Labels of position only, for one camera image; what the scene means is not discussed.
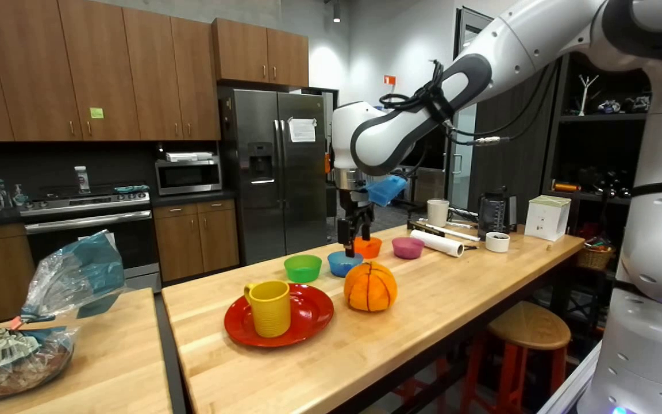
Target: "backsplash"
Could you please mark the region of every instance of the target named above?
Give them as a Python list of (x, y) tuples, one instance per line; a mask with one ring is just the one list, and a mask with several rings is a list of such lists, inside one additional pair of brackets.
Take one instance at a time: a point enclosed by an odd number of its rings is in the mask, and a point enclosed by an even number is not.
[(84, 166), (91, 188), (149, 184), (153, 188), (153, 142), (0, 142), (0, 179), (20, 184), (30, 198), (77, 190), (73, 166)]

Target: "stool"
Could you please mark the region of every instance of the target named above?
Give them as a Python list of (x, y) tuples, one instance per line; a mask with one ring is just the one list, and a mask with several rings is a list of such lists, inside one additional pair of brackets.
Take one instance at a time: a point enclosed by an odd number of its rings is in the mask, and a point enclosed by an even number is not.
[[(490, 334), (504, 341), (504, 360), (498, 373), (496, 402), (490, 404), (475, 396), (477, 373), (484, 358)], [(480, 331), (472, 342), (465, 388), (461, 388), (461, 414), (475, 400), (488, 412), (520, 412), (522, 390), (527, 377), (529, 352), (552, 352), (552, 393), (565, 380), (565, 354), (569, 342), (567, 325), (552, 311), (520, 301), (504, 314), (490, 321), (488, 331)]]

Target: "oven door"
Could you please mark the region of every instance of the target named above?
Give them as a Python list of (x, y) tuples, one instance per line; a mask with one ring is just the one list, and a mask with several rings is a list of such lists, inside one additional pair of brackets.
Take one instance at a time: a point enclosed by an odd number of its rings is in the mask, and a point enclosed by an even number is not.
[(146, 273), (159, 275), (159, 256), (149, 209), (52, 221), (47, 218), (24, 225), (34, 263), (75, 241), (77, 236), (93, 235), (99, 229), (111, 229), (115, 235), (127, 278)]

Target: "red plate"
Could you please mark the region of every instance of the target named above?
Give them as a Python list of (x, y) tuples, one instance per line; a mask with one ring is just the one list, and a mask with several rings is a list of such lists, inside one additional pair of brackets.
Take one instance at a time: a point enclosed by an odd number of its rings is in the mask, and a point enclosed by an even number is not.
[(278, 337), (262, 337), (254, 331), (253, 308), (239, 296), (223, 314), (223, 327), (229, 337), (245, 347), (289, 347), (324, 331), (334, 318), (329, 295), (312, 285), (289, 285), (289, 329)]

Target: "yellow cup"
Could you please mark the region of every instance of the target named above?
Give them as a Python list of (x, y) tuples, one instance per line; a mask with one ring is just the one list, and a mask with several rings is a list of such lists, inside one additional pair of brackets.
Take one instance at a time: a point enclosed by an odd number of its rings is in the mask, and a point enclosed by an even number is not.
[(289, 329), (289, 282), (262, 280), (244, 288), (253, 308), (254, 331), (262, 337), (278, 337)]

